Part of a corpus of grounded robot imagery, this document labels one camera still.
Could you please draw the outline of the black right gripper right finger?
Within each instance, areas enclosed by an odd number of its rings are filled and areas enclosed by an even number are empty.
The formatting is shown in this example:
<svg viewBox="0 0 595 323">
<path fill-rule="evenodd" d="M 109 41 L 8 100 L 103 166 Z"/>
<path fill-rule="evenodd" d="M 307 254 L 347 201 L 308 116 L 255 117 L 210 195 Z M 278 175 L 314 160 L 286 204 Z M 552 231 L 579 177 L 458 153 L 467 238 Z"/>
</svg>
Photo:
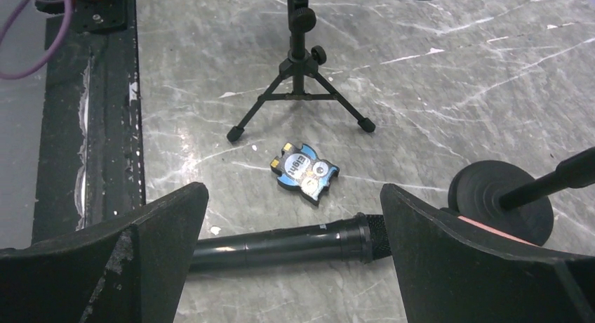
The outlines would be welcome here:
<svg viewBox="0 0 595 323">
<path fill-rule="evenodd" d="M 526 244 L 380 192 L 409 322 L 593 322 L 594 258 Z"/>
</svg>

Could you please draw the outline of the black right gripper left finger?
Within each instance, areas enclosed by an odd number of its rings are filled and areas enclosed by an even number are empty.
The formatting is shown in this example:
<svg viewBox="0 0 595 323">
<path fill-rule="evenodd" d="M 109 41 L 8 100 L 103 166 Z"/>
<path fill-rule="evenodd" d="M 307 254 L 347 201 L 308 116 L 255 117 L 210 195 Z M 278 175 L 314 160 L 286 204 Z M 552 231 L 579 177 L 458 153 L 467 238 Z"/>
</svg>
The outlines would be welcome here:
<svg viewBox="0 0 595 323">
<path fill-rule="evenodd" d="M 172 322 L 209 193 L 193 182 L 112 220 L 1 251 L 2 322 Z"/>
</svg>

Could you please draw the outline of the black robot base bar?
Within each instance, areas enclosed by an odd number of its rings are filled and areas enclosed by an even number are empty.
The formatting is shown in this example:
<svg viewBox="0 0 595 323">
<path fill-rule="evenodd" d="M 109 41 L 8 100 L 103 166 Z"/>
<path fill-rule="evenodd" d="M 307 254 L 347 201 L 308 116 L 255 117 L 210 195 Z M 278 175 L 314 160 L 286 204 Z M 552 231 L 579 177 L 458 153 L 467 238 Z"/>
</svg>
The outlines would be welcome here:
<svg viewBox="0 0 595 323">
<path fill-rule="evenodd" d="M 47 65 L 32 241 L 145 202 L 136 0 L 80 1 Z"/>
</svg>

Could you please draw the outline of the black microphone orange end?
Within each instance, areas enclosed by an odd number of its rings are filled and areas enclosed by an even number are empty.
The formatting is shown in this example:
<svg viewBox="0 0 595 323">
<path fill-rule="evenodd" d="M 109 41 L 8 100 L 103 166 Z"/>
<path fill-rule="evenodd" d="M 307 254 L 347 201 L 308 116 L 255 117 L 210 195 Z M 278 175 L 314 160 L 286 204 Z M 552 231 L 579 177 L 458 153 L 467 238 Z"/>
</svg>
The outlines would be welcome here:
<svg viewBox="0 0 595 323">
<path fill-rule="evenodd" d="M 384 216 L 357 213 L 331 223 L 200 239 L 190 270 L 211 272 L 326 261 L 367 264 L 391 254 Z"/>
</svg>

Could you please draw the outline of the black round-base phone stand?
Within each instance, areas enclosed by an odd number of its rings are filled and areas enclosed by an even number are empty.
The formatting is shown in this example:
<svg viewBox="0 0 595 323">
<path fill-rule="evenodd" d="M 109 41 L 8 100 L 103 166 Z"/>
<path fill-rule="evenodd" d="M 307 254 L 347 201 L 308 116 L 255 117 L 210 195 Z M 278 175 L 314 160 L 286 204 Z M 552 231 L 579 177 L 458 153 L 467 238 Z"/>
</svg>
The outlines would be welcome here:
<svg viewBox="0 0 595 323">
<path fill-rule="evenodd" d="M 540 178 L 505 161 L 483 160 L 455 175 L 448 190 L 448 208 L 465 220 L 543 246 L 554 226 L 548 196 L 592 184 L 592 147 L 561 161 Z"/>
</svg>

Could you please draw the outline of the black tripod shock mount stand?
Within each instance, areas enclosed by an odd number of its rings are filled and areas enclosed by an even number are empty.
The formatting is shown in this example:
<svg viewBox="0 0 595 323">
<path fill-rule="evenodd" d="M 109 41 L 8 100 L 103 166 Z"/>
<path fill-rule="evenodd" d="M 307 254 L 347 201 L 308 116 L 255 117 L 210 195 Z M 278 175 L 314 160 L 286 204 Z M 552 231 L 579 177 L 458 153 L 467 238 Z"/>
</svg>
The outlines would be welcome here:
<svg viewBox="0 0 595 323">
<path fill-rule="evenodd" d="M 333 85 L 319 72 L 319 66 L 327 61 L 322 46 L 306 49 L 305 35 L 315 28 L 316 13 L 309 7 L 309 0 L 287 0 L 290 48 L 287 58 L 279 65 L 279 73 L 243 119 L 227 134 L 231 143 L 243 134 L 246 125 L 265 102 L 275 100 L 335 100 L 341 104 L 366 132 L 372 133 L 375 124 L 364 117 Z M 305 78 L 316 80 L 326 93 L 312 94 L 305 91 Z"/>
</svg>

